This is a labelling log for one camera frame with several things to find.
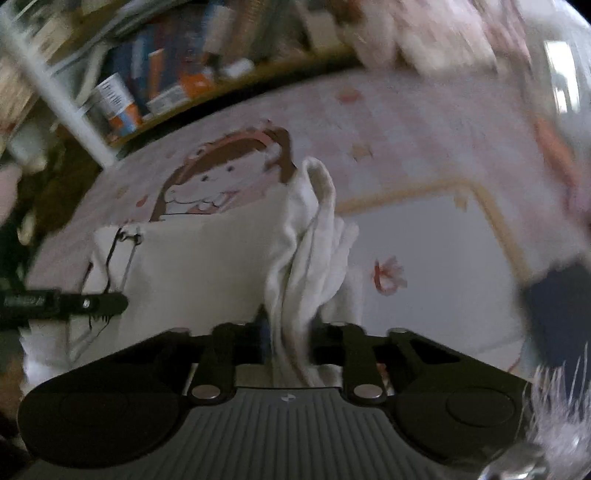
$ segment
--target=cartoon face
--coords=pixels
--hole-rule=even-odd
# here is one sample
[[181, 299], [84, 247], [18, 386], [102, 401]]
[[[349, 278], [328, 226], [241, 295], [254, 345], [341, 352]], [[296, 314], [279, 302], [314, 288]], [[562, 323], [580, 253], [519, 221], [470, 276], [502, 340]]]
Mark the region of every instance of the cartoon face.
[[195, 175], [183, 184], [172, 185], [164, 194], [166, 214], [191, 209], [201, 212], [212, 208], [222, 210], [237, 193], [265, 173], [268, 164], [280, 154], [281, 147], [273, 143], [263, 151], [252, 151]]
[[287, 184], [296, 168], [291, 140], [269, 122], [201, 144], [164, 182], [151, 221], [225, 212]]

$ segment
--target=metal screw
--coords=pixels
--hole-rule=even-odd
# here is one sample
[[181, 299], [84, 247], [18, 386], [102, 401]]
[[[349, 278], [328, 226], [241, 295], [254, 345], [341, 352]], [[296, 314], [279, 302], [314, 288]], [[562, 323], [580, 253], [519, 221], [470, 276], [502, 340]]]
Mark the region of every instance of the metal screw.
[[372, 384], [357, 385], [353, 389], [353, 393], [359, 398], [375, 400], [382, 395], [382, 388]]
[[191, 395], [199, 400], [213, 400], [218, 398], [222, 391], [215, 385], [198, 385], [191, 390]]

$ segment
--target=white towel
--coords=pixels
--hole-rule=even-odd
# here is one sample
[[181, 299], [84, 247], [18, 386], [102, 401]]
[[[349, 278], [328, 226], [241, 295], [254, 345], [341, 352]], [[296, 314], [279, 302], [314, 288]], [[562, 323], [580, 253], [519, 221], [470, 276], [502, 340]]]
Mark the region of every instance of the white towel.
[[[123, 291], [129, 307], [104, 331], [98, 326], [91, 335], [83, 320], [68, 329], [36, 323], [22, 340], [29, 382], [38, 384], [40, 379], [32, 366], [57, 364], [67, 369], [173, 327], [207, 335], [220, 323], [252, 320], [264, 303], [272, 331], [273, 384], [332, 383], [310, 364], [310, 322], [324, 305], [324, 321], [358, 322], [362, 304], [355, 273], [345, 281], [357, 227], [335, 217], [335, 203], [335, 187], [325, 166], [307, 158], [287, 187], [245, 207], [126, 226], [131, 234], [141, 233], [143, 242], [128, 269], [131, 243], [122, 244], [122, 249], [118, 245], [109, 271], [116, 285], [126, 277]], [[97, 231], [96, 264], [104, 263], [117, 229]], [[104, 274], [101, 281], [96, 278], [101, 277], [100, 269], [93, 272], [93, 290], [102, 288]], [[65, 352], [68, 338], [77, 348]], [[51, 345], [42, 355], [31, 348], [47, 342]], [[82, 354], [80, 345], [85, 346]], [[59, 371], [45, 368], [45, 373]], [[248, 383], [260, 384], [253, 379]]]

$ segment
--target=ribbed gray surface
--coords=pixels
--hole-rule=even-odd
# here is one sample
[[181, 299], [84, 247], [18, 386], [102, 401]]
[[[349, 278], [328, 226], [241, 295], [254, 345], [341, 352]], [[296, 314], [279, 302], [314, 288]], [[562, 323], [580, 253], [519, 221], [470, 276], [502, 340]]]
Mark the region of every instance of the ribbed gray surface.
[[435, 480], [454, 478], [412, 450], [377, 408], [335, 389], [240, 389], [228, 403], [194, 408], [155, 452], [101, 470], [38, 461], [22, 480]]

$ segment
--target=white shelf post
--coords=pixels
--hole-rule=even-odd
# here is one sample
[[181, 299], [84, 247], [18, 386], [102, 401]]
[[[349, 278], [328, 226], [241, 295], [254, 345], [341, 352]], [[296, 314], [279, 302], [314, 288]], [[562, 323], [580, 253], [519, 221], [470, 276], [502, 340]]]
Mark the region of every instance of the white shelf post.
[[78, 113], [74, 100], [51, 77], [44, 60], [33, 48], [29, 48], [14, 23], [7, 9], [0, 8], [0, 43], [18, 63], [31, 86], [94, 160], [103, 168], [113, 166], [116, 163], [114, 151], [88, 119]]

